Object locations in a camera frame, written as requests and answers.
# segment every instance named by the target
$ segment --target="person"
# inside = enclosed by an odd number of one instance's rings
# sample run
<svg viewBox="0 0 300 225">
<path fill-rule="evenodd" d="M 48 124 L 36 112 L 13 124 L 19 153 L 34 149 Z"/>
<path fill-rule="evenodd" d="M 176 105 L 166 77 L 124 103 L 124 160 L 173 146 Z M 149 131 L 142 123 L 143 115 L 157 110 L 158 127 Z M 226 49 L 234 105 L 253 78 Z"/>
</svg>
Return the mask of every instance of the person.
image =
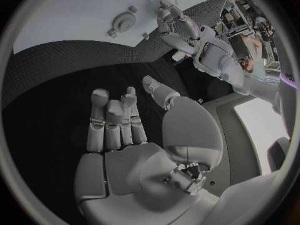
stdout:
<svg viewBox="0 0 300 225">
<path fill-rule="evenodd" d="M 243 70 L 248 73 L 253 73 L 254 63 L 259 62 L 262 59 L 263 44 L 257 35 L 255 37 L 243 35 L 242 40 L 248 48 L 250 57 L 243 59 L 240 62 L 240 65 Z"/>
</svg>

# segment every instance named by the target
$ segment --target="purple light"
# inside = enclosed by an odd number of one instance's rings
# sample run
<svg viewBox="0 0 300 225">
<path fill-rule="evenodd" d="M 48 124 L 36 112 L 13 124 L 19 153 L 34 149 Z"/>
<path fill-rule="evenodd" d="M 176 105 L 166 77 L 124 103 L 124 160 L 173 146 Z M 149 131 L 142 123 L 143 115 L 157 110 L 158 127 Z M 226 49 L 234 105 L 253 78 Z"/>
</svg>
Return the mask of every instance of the purple light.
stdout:
<svg viewBox="0 0 300 225">
<path fill-rule="evenodd" d="M 287 85 L 290 85 L 291 87 L 293 87 L 294 89 L 298 89 L 297 85 L 290 81 L 287 77 L 285 77 L 282 73 L 280 73 L 280 79 L 285 82 Z"/>
</svg>

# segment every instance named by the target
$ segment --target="man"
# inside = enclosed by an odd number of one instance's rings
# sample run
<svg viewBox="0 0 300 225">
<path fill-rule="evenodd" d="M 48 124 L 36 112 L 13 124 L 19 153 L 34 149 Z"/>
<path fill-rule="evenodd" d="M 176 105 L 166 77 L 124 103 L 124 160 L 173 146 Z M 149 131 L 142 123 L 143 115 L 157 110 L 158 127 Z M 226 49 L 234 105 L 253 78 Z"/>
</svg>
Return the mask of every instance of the man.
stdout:
<svg viewBox="0 0 300 225">
<path fill-rule="evenodd" d="M 254 63 L 259 62 L 262 59 L 263 44 L 257 35 L 255 37 L 242 36 L 242 40 L 248 48 L 250 58 L 243 59 L 240 65 L 243 70 L 248 73 L 253 73 Z"/>
</svg>

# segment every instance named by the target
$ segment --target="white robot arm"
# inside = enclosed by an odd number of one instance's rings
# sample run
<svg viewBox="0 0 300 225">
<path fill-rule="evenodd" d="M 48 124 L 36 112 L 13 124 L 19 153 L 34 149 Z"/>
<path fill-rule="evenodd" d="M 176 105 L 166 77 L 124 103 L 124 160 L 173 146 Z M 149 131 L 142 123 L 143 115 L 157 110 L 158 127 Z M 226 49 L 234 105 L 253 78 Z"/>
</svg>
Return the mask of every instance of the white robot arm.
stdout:
<svg viewBox="0 0 300 225">
<path fill-rule="evenodd" d="M 160 1 L 157 13 L 158 30 L 161 39 L 179 51 L 192 55 L 195 68 L 212 77 L 233 86 L 233 90 L 243 95 L 270 102 L 276 112 L 280 112 L 279 88 L 248 76 L 232 58 L 233 48 L 216 37 L 216 32 L 209 26 L 201 26 L 167 0 Z M 178 24 L 182 35 L 174 33 L 173 26 Z"/>
</svg>

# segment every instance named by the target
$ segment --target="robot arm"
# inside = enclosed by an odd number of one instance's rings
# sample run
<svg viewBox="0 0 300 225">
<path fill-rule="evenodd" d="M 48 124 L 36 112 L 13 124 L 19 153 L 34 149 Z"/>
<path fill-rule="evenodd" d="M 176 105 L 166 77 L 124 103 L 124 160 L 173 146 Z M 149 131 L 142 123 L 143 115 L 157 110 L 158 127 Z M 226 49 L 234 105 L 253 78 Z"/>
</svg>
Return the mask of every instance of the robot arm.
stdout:
<svg viewBox="0 0 300 225">
<path fill-rule="evenodd" d="M 233 48 L 216 37 L 208 26 L 198 28 L 196 23 L 183 15 L 182 11 L 166 0 L 162 0 L 158 11 L 158 30 L 162 40 L 169 46 L 192 55 L 195 68 L 212 77 L 231 84 L 235 92 L 252 95 L 273 104 L 280 112 L 279 88 L 261 82 L 245 74 L 240 64 L 232 58 Z M 185 37 L 171 32 L 176 22 Z"/>
</svg>

